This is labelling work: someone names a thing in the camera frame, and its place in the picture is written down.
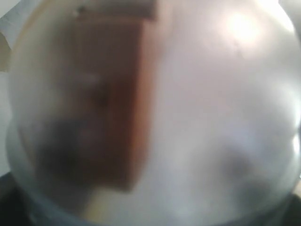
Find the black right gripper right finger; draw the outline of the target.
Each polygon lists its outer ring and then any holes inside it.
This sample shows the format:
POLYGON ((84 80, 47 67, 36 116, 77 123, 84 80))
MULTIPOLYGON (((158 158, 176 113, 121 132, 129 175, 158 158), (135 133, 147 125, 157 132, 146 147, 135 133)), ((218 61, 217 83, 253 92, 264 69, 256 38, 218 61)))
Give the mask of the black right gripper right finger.
POLYGON ((295 190, 281 204, 281 226, 301 226, 301 192, 295 190))

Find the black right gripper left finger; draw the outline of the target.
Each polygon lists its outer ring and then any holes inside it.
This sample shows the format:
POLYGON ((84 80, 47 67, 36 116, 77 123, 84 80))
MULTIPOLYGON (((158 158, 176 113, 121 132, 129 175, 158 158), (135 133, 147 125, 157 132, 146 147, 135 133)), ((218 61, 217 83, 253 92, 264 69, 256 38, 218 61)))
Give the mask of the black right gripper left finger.
POLYGON ((11 173, 0 177, 0 225, 35 226, 31 203, 19 190, 11 173))

